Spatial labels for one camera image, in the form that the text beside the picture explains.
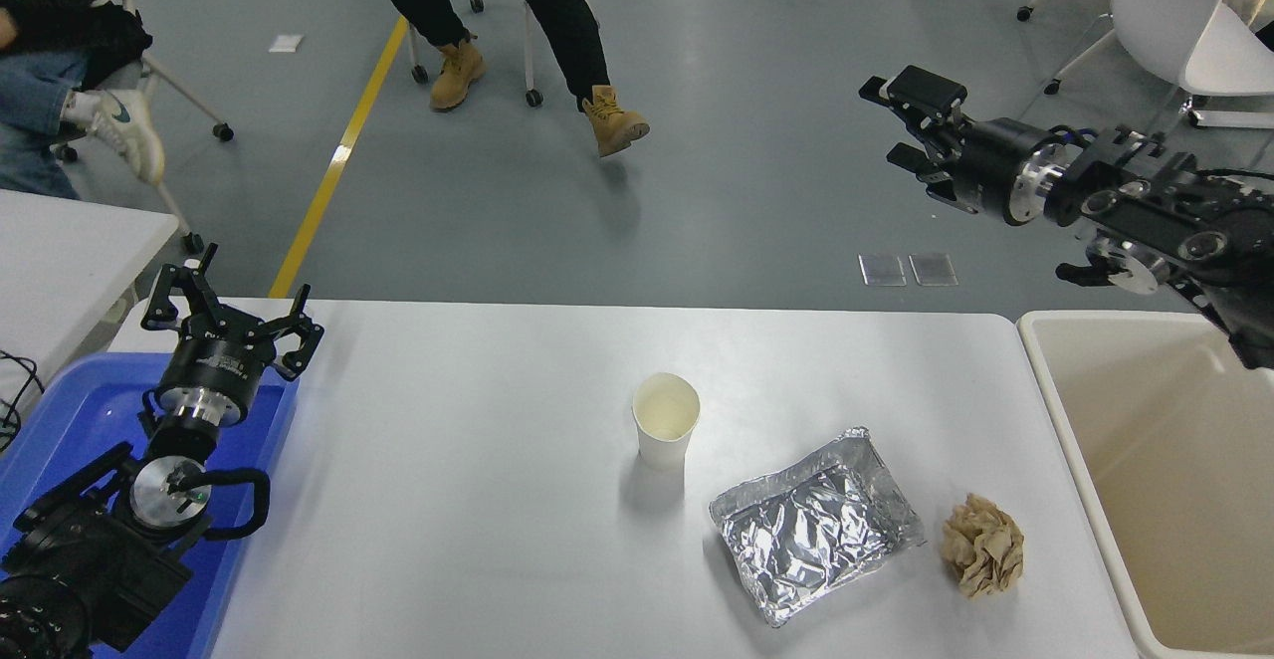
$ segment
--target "yellow floor line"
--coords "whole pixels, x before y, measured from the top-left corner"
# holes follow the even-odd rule
[[[318,184],[318,191],[315,192],[313,200],[310,201],[310,210],[306,212],[306,218],[301,222],[301,228],[297,229],[296,238],[292,240],[292,247],[288,250],[288,255],[284,256],[283,265],[279,266],[279,274],[274,277],[274,286],[270,287],[270,298],[285,297],[292,291],[292,283],[297,280],[297,272],[301,270],[301,263],[306,260],[306,254],[310,251],[310,242],[315,240],[315,232],[318,231],[318,224],[322,223],[322,215],[327,212],[327,204],[336,191],[336,185],[340,184],[341,175],[345,173],[345,163],[349,161],[350,154],[354,153],[358,135],[363,133],[363,125],[372,111],[372,105],[375,105],[376,98],[381,93],[381,85],[385,84],[385,76],[394,64],[394,57],[397,55],[405,33],[406,20],[399,18],[389,42],[385,43],[385,50],[381,51],[381,60],[377,61],[372,78],[367,80],[367,87],[363,88],[363,97],[358,101],[358,106],[354,107],[354,115],[349,117],[349,125],[345,125],[345,134],[341,134],[340,145],[336,147],[336,152],[333,152],[331,163],[327,164],[327,173],[324,173],[322,184]]]

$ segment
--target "blue plastic bin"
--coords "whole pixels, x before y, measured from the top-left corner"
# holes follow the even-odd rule
[[[51,382],[0,458],[0,552],[8,552],[22,537],[13,520],[39,495],[120,441],[131,442],[134,456],[140,456],[147,445],[138,422],[141,394],[159,382],[169,359],[164,353],[99,353],[69,365]],[[268,370],[247,418],[222,432],[209,469],[271,470],[292,421],[296,393],[294,382]],[[240,525],[252,514],[251,491],[215,488],[208,510],[215,518],[214,526]],[[177,599],[126,653],[96,645],[94,658],[205,659],[250,540],[199,542],[182,557],[195,576]]]

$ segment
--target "shoe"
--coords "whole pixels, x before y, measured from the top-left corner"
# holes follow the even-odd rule
[[[623,152],[646,134],[650,124],[637,111],[623,111],[615,101],[615,88],[605,84],[592,87],[592,99],[583,101],[583,113],[592,124],[598,138],[598,156],[609,157]]]
[[[442,74],[429,91],[429,106],[437,111],[454,110],[469,96],[469,84],[487,74],[487,61],[468,38],[438,50],[442,52]]]
[[[135,89],[107,89],[85,134],[99,138],[122,156],[136,175],[150,186],[163,182],[163,143],[150,125],[150,108],[144,93]]]

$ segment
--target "robotic arm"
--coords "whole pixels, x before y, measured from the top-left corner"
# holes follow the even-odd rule
[[[963,84],[915,66],[869,79],[859,96],[924,147],[898,143],[887,159],[934,199],[1008,224],[1085,218],[1097,227],[1088,265],[1061,264],[1057,278],[1135,293],[1167,286],[1229,337],[1243,366],[1274,368],[1274,196],[1237,181],[1269,175],[1199,170],[1192,154],[1127,127],[975,122]]]
[[[265,524],[270,478],[260,469],[209,470],[220,431],[247,417],[268,367],[296,380],[324,329],[304,315],[310,287],[292,311],[264,321],[222,305],[199,266],[164,266],[143,328],[181,335],[163,379],[143,396],[140,459],[118,442],[41,496],[14,528],[23,533],[0,560],[0,659],[87,659],[97,642],[124,651],[192,576],[181,557],[200,539],[247,537]],[[190,305],[178,322],[169,294]],[[275,343],[296,335],[296,351]],[[252,518],[213,526],[215,487],[252,486]]]

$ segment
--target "aluminum foil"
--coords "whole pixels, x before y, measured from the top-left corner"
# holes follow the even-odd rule
[[[772,627],[925,542],[920,518],[862,427],[786,470],[722,492],[708,514]]]

